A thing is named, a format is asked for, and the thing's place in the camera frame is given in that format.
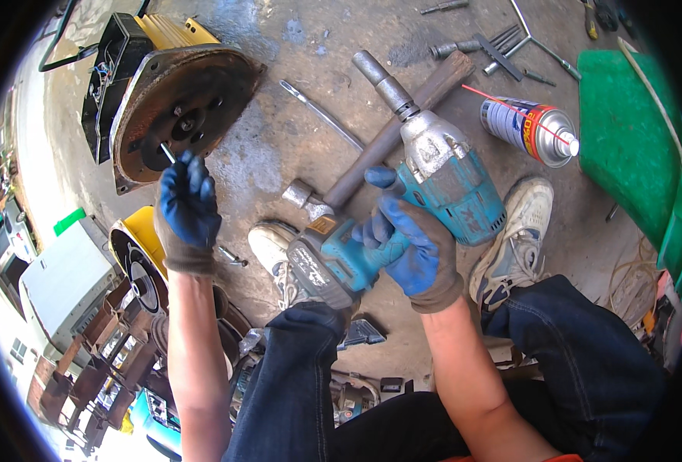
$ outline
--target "rubber-coated glove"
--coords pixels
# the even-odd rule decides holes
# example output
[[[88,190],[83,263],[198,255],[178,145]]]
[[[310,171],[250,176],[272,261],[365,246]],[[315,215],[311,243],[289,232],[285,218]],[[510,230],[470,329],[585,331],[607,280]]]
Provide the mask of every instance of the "rubber-coated glove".
[[[222,221],[205,160],[185,151],[159,180],[154,227],[166,254],[164,265],[181,273],[212,274],[212,247]]]
[[[387,167],[372,167],[364,172],[368,183],[387,188],[397,173]],[[410,297],[412,309],[436,313],[449,307],[464,290],[464,279],[456,272],[456,241],[436,217],[391,191],[377,199],[378,210],[364,223],[354,227],[352,237],[369,248],[377,248],[400,231],[408,247],[385,270]]]

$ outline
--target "spray can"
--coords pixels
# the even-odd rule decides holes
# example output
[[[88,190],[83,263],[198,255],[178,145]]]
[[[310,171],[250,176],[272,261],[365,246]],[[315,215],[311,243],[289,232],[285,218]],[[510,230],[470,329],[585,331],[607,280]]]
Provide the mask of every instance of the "spray can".
[[[565,166],[580,151],[580,142],[575,137],[575,125],[563,110],[513,97],[496,98],[517,111],[497,100],[484,100],[480,107],[480,121],[488,133],[527,152],[553,169]]]

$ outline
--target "white sneaker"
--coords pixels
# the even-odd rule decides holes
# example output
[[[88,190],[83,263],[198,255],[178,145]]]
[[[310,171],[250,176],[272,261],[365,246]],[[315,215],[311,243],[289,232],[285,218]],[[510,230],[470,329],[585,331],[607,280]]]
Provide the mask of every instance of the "white sneaker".
[[[300,301],[320,301],[312,297],[297,283],[290,269],[287,249],[297,231],[281,221],[259,222],[248,232],[248,245],[261,265],[274,278],[274,284],[282,295],[277,305],[286,310]]]
[[[517,182],[506,198],[508,221],[469,277],[469,295],[480,309],[493,311],[513,287],[528,287],[548,274],[537,270],[543,236],[549,227],[554,189],[546,178]]]

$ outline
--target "blue jeans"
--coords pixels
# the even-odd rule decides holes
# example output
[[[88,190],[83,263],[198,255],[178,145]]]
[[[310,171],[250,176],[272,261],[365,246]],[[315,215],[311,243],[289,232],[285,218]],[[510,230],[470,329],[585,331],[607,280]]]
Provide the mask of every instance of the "blue jeans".
[[[330,366],[345,321],[302,303],[267,325],[267,349],[245,393],[224,461],[443,460],[469,450],[438,395],[392,398],[333,428]],[[637,439],[664,381],[631,330],[554,276],[483,313],[486,335],[536,357],[543,382],[506,382],[513,404],[554,447],[614,460]]]

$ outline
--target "orange shirt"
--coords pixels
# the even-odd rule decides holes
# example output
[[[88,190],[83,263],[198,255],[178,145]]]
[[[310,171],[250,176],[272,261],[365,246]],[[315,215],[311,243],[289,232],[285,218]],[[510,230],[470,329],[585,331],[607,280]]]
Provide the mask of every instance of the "orange shirt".
[[[441,462],[475,462],[475,460],[474,457],[470,455],[467,457],[449,457]],[[562,454],[545,460],[544,462],[583,462],[583,460],[582,457],[579,457],[577,454]]]

